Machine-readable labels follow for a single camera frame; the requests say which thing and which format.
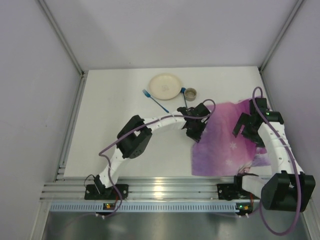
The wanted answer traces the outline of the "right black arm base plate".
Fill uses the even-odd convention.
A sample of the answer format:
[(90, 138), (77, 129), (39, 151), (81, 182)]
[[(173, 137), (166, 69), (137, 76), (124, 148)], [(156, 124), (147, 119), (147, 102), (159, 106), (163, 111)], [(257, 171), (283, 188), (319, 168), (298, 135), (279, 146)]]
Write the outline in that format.
[(263, 188), (262, 183), (219, 183), (217, 184), (217, 193), (219, 200), (250, 200), (251, 195), (254, 199), (261, 197)]

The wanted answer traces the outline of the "blue plastic fork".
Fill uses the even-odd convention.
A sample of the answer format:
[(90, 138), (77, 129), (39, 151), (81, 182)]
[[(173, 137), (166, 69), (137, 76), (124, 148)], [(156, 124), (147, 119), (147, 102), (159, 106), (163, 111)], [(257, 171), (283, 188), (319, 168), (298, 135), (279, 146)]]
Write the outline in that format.
[(147, 98), (153, 100), (158, 106), (160, 106), (166, 113), (169, 113), (169, 111), (163, 105), (161, 105), (155, 98), (153, 98), (146, 89), (143, 89), (142, 92)]

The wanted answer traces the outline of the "small beige cup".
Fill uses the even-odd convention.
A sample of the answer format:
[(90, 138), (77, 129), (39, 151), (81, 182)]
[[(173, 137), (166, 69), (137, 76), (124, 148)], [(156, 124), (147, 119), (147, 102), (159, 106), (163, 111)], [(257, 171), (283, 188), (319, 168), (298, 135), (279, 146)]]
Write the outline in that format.
[(185, 94), (186, 100), (189, 102), (192, 102), (197, 98), (197, 91), (192, 87), (186, 88), (184, 94)]

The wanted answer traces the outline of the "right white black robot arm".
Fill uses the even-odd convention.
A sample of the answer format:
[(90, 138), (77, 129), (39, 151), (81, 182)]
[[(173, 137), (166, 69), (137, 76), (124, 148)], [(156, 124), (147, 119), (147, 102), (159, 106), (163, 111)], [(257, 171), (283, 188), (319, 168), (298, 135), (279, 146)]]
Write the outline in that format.
[(235, 177), (235, 183), (258, 197), (266, 210), (304, 212), (316, 181), (295, 161), (282, 115), (268, 108), (266, 98), (256, 97), (249, 101), (249, 113), (240, 115), (232, 134), (235, 137), (242, 134), (264, 148), (271, 166), (269, 180), (256, 173), (241, 173)]

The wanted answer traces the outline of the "blue plastic spoon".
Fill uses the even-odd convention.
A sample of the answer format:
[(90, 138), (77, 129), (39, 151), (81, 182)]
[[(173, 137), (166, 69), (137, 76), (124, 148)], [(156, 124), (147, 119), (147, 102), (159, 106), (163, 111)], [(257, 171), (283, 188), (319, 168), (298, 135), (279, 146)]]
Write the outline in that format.
[(185, 88), (185, 87), (182, 87), (181, 90), (180, 90), (180, 92), (181, 92), (181, 94), (182, 94), (182, 96), (183, 96), (183, 100), (184, 100), (185, 107), (187, 108), (188, 105), (187, 105), (187, 100), (186, 100), (186, 96), (185, 96), (185, 91), (186, 91), (186, 88)]

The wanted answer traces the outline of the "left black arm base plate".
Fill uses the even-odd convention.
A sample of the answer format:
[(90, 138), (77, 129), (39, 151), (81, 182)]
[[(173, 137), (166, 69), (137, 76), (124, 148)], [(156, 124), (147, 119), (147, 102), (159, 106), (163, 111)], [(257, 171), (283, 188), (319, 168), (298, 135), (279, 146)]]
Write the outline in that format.
[[(116, 184), (118, 191), (121, 193), (122, 199), (126, 199), (129, 194), (128, 184)], [(120, 200), (118, 192), (114, 187), (109, 187), (99, 193), (94, 184), (88, 184), (84, 194), (85, 200)]]

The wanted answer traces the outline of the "purple pink printed cloth mat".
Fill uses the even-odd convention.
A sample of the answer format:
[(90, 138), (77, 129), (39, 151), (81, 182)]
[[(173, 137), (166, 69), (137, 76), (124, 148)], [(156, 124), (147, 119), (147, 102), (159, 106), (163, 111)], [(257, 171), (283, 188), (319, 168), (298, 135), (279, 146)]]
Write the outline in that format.
[(250, 112), (249, 99), (216, 106), (207, 121), (199, 142), (192, 147), (191, 174), (205, 177), (226, 177), (249, 173), (252, 168), (270, 168), (265, 148), (257, 147), (241, 134), (232, 132), (242, 113)]

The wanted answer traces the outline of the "cream round plate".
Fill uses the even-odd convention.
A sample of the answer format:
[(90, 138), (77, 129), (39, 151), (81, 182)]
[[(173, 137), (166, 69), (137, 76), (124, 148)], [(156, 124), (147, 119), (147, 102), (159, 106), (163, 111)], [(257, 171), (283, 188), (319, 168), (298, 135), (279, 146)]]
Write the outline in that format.
[(179, 77), (171, 73), (155, 75), (148, 83), (150, 94), (159, 100), (171, 100), (175, 98), (183, 87)]

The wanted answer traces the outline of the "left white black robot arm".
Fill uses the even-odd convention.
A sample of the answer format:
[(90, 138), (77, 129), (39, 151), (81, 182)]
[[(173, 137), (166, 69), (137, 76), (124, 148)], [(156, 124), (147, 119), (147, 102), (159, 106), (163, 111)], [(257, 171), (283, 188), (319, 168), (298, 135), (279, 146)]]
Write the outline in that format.
[(99, 195), (109, 195), (115, 187), (121, 170), (131, 159), (139, 157), (147, 148), (152, 136), (167, 131), (186, 130), (186, 135), (199, 142), (207, 121), (216, 110), (203, 103), (196, 107), (179, 107), (176, 111), (160, 117), (142, 118), (134, 115), (117, 135), (117, 140), (99, 152), (106, 158), (107, 167), (94, 178)]

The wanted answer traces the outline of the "aluminium rail frame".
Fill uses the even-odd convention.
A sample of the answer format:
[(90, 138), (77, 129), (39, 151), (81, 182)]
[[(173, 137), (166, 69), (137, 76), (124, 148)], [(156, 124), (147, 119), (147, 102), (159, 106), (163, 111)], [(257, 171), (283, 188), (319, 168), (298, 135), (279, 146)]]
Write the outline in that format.
[[(218, 199), (218, 184), (231, 184), (233, 177), (123, 177), (119, 184), (128, 185), (127, 202), (210, 202)], [(86, 186), (93, 178), (59, 179), (44, 184), (42, 202), (83, 201)]]

